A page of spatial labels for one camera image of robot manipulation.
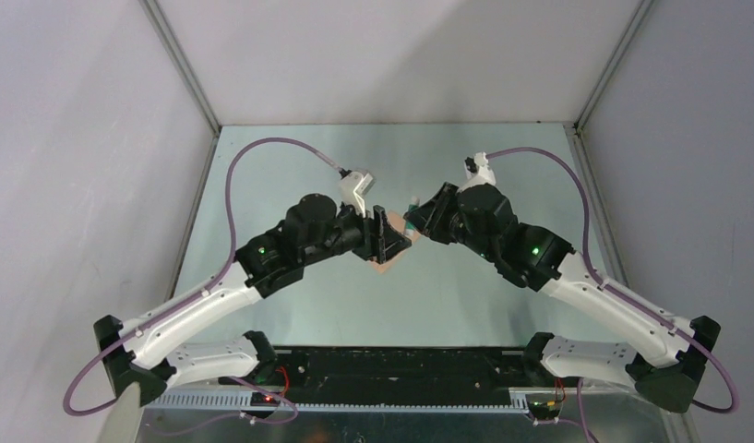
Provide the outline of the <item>tan paper envelope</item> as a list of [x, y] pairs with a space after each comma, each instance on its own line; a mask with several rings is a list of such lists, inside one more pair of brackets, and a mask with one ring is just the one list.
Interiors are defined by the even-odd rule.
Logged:
[[[400, 233], [405, 239], [411, 241], [412, 244], [414, 244], [421, 238], [421, 235], [414, 228], [409, 228], [407, 226], [407, 222], [403, 219], [401, 213], [390, 210], [386, 213], [386, 215], [390, 226], [397, 233]], [[378, 274], [384, 274], [400, 261], [401, 257], [406, 251], [407, 249], [398, 251], [397, 246], [394, 242], [389, 243], [389, 245], [387, 246], [389, 260], [386, 263], [382, 264], [370, 261], [369, 264], [375, 272], [377, 272]]]

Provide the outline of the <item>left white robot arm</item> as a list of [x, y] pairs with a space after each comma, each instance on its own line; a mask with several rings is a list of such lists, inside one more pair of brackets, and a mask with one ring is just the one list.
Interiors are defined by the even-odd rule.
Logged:
[[190, 338], [299, 282], [305, 269], [318, 262], [352, 253], [385, 264], [411, 244], [380, 206], [363, 217], [353, 206], [338, 206], [327, 196], [303, 197], [274, 228], [235, 250], [227, 269], [199, 289], [128, 321], [105, 316], [95, 323], [114, 394], [138, 384], [139, 403], [145, 406], [167, 389], [206, 379], [270, 382], [278, 356], [264, 333], [250, 330], [210, 344], [192, 344]]

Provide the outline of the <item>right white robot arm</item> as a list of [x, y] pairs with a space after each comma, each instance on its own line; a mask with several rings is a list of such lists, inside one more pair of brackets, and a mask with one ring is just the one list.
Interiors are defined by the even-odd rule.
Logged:
[[595, 275], [567, 240], [520, 222], [492, 185], [459, 190], [445, 183], [426, 203], [410, 207], [404, 219], [428, 239], [466, 246], [510, 283], [567, 303], [621, 337], [607, 343], [536, 333], [521, 362], [531, 384], [583, 377], [632, 387], [671, 413], [685, 413], [692, 405], [721, 332], [712, 318], [676, 316]]

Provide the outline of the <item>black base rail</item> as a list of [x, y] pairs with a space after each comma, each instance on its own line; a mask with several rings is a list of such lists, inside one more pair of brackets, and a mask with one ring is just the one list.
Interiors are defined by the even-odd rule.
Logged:
[[553, 376], [511, 347], [280, 346], [257, 378], [290, 401], [334, 406], [508, 406], [516, 389], [553, 389]]

